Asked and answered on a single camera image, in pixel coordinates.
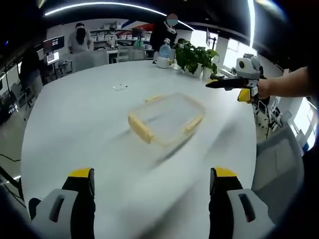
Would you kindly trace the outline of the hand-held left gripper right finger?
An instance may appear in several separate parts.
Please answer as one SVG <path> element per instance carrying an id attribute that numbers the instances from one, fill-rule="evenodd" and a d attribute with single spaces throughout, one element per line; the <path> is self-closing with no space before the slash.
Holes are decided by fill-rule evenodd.
<path id="1" fill-rule="evenodd" d="M 229 169 L 210 169 L 210 239 L 263 239 L 274 227 L 267 205 Z"/>

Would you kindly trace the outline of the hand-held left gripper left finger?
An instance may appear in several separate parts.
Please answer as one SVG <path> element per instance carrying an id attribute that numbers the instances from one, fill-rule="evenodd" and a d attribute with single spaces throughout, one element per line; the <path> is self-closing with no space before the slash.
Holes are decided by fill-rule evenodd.
<path id="1" fill-rule="evenodd" d="M 32 227 L 43 239 L 93 239 L 94 197 L 94 169 L 77 169 L 62 188 L 29 200 Z"/>

